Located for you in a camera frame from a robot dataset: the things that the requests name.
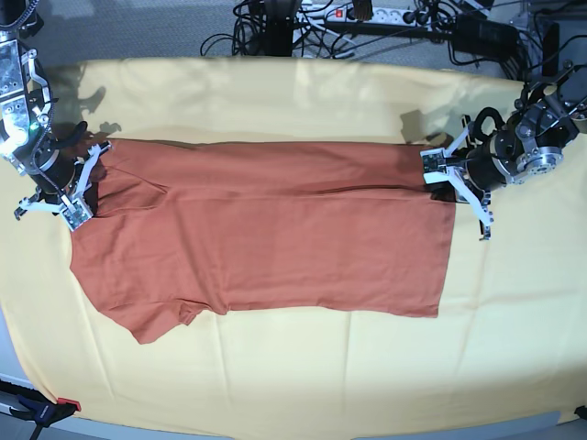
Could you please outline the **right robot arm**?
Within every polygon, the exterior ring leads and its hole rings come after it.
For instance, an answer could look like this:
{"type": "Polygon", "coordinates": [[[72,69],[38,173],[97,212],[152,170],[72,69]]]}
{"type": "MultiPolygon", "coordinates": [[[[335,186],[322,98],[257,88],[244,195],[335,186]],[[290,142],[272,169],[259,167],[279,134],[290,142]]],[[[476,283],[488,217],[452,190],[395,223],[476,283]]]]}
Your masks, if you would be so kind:
{"type": "Polygon", "coordinates": [[[37,1],[1,3],[1,158],[38,187],[35,201],[54,198],[72,209],[79,198],[79,166],[65,149],[80,142],[87,124],[68,137],[52,133],[56,98],[35,49],[23,39],[43,26],[37,1]]]}

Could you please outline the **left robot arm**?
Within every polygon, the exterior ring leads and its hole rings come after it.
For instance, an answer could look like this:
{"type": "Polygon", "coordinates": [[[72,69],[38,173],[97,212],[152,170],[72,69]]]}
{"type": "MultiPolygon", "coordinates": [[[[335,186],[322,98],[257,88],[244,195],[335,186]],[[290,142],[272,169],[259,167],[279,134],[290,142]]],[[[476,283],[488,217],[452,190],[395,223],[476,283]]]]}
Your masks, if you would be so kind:
{"type": "Polygon", "coordinates": [[[553,171],[585,132],[586,66],[567,60],[555,75],[525,81],[506,119],[485,107],[471,122],[476,145],[465,159],[468,185],[490,193],[553,171]]]}

